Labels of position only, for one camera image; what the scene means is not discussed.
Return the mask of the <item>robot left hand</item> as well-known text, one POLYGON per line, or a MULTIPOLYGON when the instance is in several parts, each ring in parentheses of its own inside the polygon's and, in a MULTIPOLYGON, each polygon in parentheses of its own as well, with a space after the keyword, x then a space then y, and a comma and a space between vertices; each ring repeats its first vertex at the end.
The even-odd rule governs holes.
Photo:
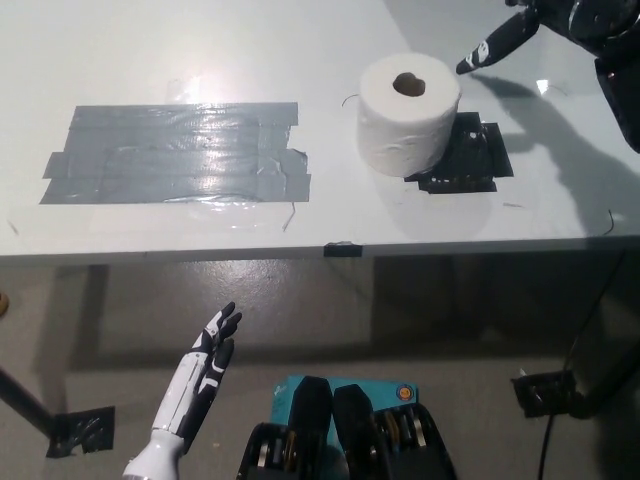
POLYGON ((193 443, 218 393, 234 352, 232 335, 242 313, 231 302, 218 311, 183 355, 160 403, 152 428, 193 443))

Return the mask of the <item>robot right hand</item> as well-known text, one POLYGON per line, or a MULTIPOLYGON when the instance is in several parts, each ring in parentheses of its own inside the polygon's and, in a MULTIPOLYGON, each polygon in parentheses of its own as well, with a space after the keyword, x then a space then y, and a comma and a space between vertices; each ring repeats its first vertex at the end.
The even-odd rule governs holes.
POLYGON ((458 75, 486 68, 503 60, 530 40, 541 25, 569 39, 569 17, 574 1, 506 1, 509 7, 521 7, 456 66, 458 75))

